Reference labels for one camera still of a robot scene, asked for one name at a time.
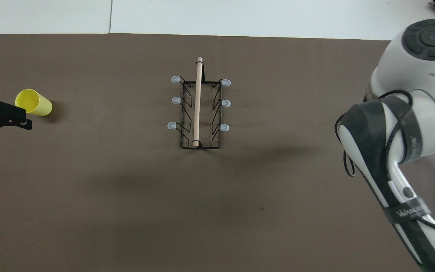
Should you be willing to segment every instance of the wooden dowel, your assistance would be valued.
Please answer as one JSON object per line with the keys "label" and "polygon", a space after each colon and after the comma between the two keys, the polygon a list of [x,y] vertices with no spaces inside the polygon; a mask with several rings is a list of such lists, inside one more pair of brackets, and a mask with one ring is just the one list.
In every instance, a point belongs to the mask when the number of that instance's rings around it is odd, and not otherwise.
{"label": "wooden dowel", "polygon": [[194,146],[199,146],[199,112],[201,111],[202,57],[197,58],[196,100],[194,109]]}

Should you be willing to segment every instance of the robotic arm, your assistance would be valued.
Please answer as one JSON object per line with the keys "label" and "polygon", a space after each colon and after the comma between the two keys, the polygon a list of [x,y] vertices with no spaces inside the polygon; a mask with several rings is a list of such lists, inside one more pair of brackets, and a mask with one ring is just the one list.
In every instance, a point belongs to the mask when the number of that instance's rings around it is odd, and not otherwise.
{"label": "robotic arm", "polygon": [[435,272],[435,220],[398,167],[435,153],[435,19],[390,42],[364,102],[335,129],[416,263]]}

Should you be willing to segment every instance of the yellow cup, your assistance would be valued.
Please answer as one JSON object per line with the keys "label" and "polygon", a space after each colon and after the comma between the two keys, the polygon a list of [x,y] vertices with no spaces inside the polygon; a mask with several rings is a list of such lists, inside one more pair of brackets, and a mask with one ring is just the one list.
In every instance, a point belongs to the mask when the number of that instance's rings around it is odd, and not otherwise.
{"label": "yellow cup", "polygon": [[26,113],[39,116],[48,115],[53,109],[50,100],[30,88],[19,92],[14,104],[25,109]]}

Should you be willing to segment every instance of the brown mat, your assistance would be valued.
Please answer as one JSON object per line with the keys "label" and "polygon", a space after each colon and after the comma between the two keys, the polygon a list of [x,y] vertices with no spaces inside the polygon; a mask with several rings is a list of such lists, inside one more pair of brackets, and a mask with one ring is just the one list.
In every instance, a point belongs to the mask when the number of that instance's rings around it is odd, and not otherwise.
{"label": "brown mat", "polygon": [[[417,271],[336,119],[386,41],[0,35],[0,100],[51,100],[0,129],[0,271]],[[182,150],[170,77],[231,79],[219,150]],[[435,217],[435,156],[409,165]]]}

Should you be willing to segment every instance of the black wire rack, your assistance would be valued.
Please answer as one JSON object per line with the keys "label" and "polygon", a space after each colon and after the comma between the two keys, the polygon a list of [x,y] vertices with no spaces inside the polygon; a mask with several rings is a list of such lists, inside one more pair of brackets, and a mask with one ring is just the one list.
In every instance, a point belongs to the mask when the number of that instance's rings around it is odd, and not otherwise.
{"label": "black wire rack", "polygon": [[212,111],[213,117],[210,121],[211,134],[210,141],[206,141],[204,144],[201,140],[196,140],[198,146],[194,146],[194,140],[191,140],[191,129],[194,124],[189,114],[189,111],[194,108],[193,95],[191,90],[196,86],[196,81],[187,81],[182,76],[173,76],[171,81],[174,83],[180,83],[182,85],[182,96],[172,98],[172,103],[181,105],[181,120],[180,122],[170,122],[167,124],[168,129],[175,129],[180,133],[180,148],[182,149],[218,149],[221,147],[221,133],[228,131],[229,126],[222,123],[222,108],[229,107],[231,102],[222,98],[223,86],[229,86],[231,81],[228,79],[219,79],[219,81],[206,81],[204,74],[204,65],[202,65],[202,85],[208,85],[212,87],[214,94]]}

